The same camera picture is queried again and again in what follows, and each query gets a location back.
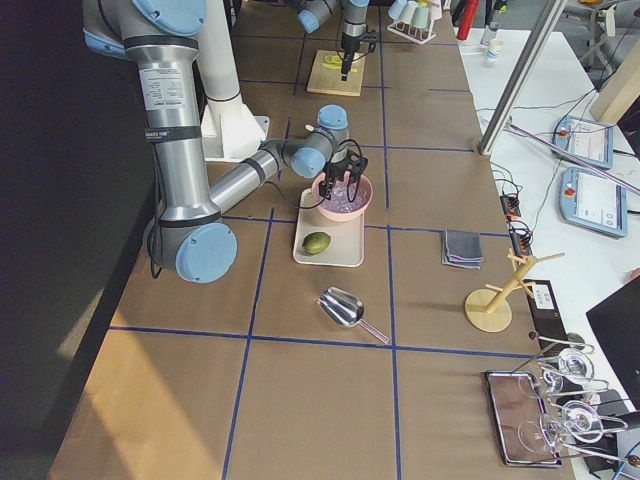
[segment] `metal tray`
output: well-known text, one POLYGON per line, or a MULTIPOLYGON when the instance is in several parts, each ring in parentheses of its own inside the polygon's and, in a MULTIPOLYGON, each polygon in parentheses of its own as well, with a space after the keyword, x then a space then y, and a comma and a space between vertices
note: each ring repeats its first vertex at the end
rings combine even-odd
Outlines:
POLYGON ((560 467, 562 460, 557 454, 530 452, 518 439, 520 423, 526 420, 537 422, 542 413, 547 413, 542 400, 522 393, 518 386, 518 379, 522 377, 531 384, 534 380, 530 372, 485 372, 502 461, 512 467, 560 467))

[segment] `metal scoop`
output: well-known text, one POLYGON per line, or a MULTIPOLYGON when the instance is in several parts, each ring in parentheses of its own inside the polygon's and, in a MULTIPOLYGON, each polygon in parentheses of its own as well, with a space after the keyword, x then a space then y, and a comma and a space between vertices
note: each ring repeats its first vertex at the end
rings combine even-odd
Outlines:
POLYGON ((364 315, 364 305, 355 295, 336 287, 329 287, 327 291, 318 298, 318 305, 320 305, 322 309, 327 312, 327 315, 338 325, 346 328, 359 325, 385 345, 389 343, 389 337, 368 324, 362 318, 364 315))

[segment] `wooden stand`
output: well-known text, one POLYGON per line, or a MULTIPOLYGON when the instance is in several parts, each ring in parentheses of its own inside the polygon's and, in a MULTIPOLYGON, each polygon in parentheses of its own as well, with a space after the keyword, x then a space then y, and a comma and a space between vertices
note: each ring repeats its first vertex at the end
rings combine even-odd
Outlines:
POLYGON ((543 258, 530 255, 523 259, 516 257, 513 250, 509 249, 507 258, 511 260, 513 274, 502 288, 487 284, 485 285, 487 288, 481 288, 469 294, 464 303, 464 312, 469 321, 483 332, 501 332, 507 328, 512 318, 511 307, 506 301, 507 296, 512 291, 523 288, 527 295, 533 298, 533 292, 529 287, 535 284, 524 282, 526 274, 539 262, 563 256, 564 253, 543 258))
POLYGON ((361 58, 361 55, 356 53, 356 59, 352 65, 352 69, 355 68, 355 71, 351 71, 347 81, 343 82, 340 75, 340 66, 338 68, 327 68, 324 65, 326 57, 335 55, 335 51, 329 50, 318 50, 316 52, 316 58, 313 61, 313 67, 311 67, 311 76, 307 84, 307 92, 359 97, 362 89, 364 61, 366 59, 361 58))

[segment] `red object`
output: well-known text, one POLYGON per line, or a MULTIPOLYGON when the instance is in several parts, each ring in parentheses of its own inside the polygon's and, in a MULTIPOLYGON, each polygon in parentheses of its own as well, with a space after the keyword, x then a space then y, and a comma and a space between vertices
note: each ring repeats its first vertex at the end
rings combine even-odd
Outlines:
POLYGON ((471 29, 473 19, 476 18, 476 11, 478 10, 479 3, 480 0, 467 0, 464 7, 464 13, 462 14, 462 21, 458 28, 458 36, 456 37, 458 40, 466 40, 469 36, 469 29, 471 29))

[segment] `pink bowl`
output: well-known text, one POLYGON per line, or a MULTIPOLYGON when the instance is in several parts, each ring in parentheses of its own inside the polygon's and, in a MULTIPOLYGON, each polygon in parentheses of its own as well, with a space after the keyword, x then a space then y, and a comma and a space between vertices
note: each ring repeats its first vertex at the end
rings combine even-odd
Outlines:
MULTIPOLYGON (((318 192, 318 186, 322 180, 324 180, 324 173, 318 175, 313 181, 313 185, 311 185, 311 194, 316 200, 316 203, 322 199, 318 192)), ((364 213, 373 199, 373 185, 371 185, 367 177, 362 175, 357 192, 355 191, 355 184, 349 187, 350 197, 353 197, 355 192, 356 200, 353 203, 348 202, 346 199, 346 186, 348 181, 349 172, 345 173, 343 182, 336 182, 333 187, 333 193, 331 194, 331 200, 325 200, 317 207, 320 213, 329 220, 333 220, 334 222, 348 222, 349 220, 353 220, 364 213)))

